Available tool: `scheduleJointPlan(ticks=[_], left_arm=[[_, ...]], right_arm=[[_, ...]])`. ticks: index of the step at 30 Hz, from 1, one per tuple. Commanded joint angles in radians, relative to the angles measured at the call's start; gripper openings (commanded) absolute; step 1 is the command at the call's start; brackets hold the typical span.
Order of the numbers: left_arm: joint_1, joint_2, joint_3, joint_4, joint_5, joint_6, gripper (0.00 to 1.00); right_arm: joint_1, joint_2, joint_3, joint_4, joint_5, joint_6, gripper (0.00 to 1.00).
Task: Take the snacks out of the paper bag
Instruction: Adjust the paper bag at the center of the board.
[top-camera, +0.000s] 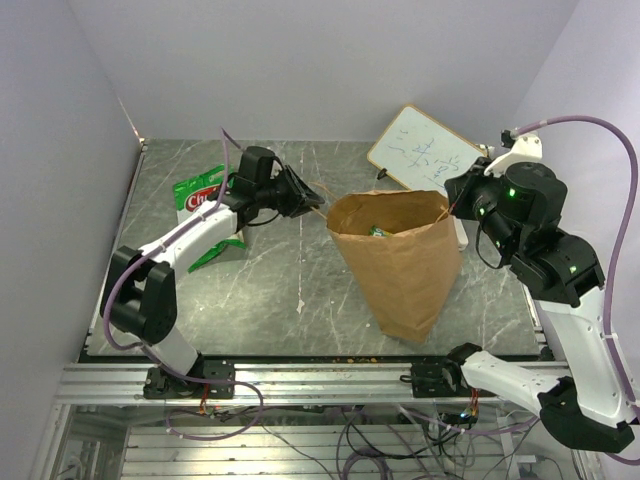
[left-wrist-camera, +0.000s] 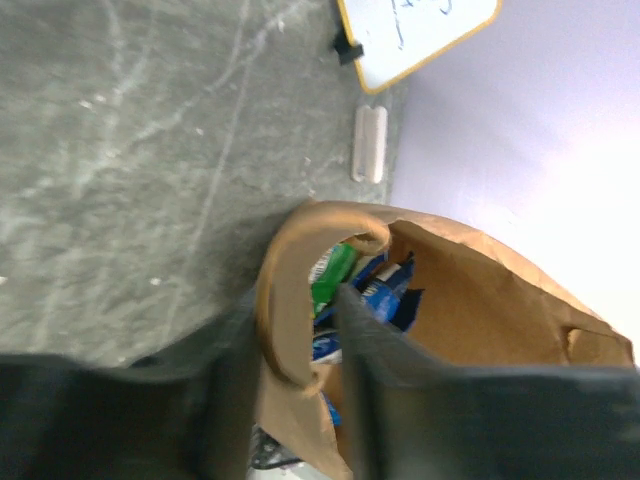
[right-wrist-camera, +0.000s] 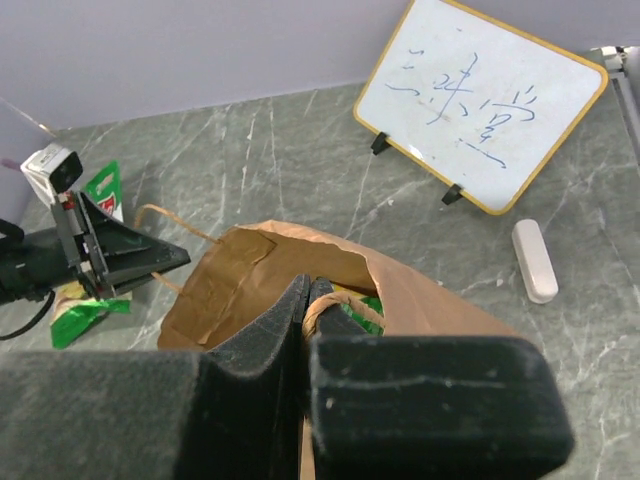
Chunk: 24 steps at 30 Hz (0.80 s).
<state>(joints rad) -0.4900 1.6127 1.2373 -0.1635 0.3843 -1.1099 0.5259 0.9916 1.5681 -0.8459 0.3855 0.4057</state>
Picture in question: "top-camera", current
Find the green Chuba chips bag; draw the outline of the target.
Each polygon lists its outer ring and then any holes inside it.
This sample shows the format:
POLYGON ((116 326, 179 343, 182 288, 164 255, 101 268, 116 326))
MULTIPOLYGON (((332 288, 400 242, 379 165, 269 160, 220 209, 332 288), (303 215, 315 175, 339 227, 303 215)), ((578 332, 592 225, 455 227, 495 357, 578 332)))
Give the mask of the green Chuba chips bag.
MULTIPOLYGON (((223 180, 224 165, 220 164, 213 169, 180 181, 173 185, 173 194, 176 207, 176 215, 179 223, 185 221, 211 193, 219 189, 223 180)), ((242 232, 236 233, 209 248, 188 269, 189 273, 203 267, 215 257, 220 255, 227 247, 246 248, 242 232)))

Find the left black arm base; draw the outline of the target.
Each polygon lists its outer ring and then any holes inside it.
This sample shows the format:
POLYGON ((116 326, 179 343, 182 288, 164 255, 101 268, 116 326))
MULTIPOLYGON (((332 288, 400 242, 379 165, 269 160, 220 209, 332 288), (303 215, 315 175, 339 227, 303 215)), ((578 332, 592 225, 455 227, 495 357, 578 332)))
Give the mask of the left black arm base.
POLYGON ((199 381, 180 379, 160 367, 150 368, 142 395, 147 400, 179 400, 203 397, 231 399, 234 395, 235 368, 221 361, 205 360, 196 367, 199 381))

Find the brown paper bag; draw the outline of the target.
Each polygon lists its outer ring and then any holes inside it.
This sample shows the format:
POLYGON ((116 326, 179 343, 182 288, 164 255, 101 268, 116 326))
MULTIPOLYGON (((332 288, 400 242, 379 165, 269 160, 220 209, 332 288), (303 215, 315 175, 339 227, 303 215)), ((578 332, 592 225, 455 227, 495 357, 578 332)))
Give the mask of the brown paper bag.
POLYGON ((342 197, 326 186, 323 215, 382 333, 423 343, 458 278, 462 255, 449 203, 437 191, 379 191, 342 197), (372 237, 372 226, 392 233, 372 237))

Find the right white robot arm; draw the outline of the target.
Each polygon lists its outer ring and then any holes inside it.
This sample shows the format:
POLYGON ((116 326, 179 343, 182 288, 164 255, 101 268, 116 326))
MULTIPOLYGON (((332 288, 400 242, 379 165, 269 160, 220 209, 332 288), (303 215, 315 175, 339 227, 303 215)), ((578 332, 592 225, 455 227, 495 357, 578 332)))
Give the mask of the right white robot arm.
POLYGON ((605 278, 594 248, 559 227, 568 188, 541 163, 518 162, 489 172, 478 158, 445 190, 455 217, 475 220, 507 267, 549 318, 570 373, 555 377, 503 361, 465 343, 446 356, 442 387, 459 396, 475 388, 536 415, 562 445, 619 454, 635 439, 637 414, 604 330, 605 278))

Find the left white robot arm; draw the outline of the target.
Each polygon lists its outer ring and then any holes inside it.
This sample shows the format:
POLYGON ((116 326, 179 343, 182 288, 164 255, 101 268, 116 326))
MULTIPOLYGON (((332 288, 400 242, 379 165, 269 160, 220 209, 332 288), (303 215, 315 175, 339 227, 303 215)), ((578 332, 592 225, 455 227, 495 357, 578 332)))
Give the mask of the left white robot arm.
POLYGON ((179 278, 212 247, 255 226, 261 211, 296 218, 323 202, 273 151, 245 148, 238 168, 225 166, 221 184, 185 220, 142 247, 112 254, 100 304, 106 340, 118 351, 144 350, 168 370, 178 395, 196 395, 204 373, 176 325, 179 278))

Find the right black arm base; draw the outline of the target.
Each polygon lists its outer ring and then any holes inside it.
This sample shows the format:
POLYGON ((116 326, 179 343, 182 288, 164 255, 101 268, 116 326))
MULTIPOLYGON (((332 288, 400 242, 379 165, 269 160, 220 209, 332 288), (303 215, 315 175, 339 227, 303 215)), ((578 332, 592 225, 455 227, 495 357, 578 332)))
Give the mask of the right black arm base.
POLYGON ((409 373, 401 375, 399 381, 411 386, 415 398, 470 396, 472 388, 464 378, 462 366, 481 350, 473 343, 457 346, 440 360, 412 364, 409 373))

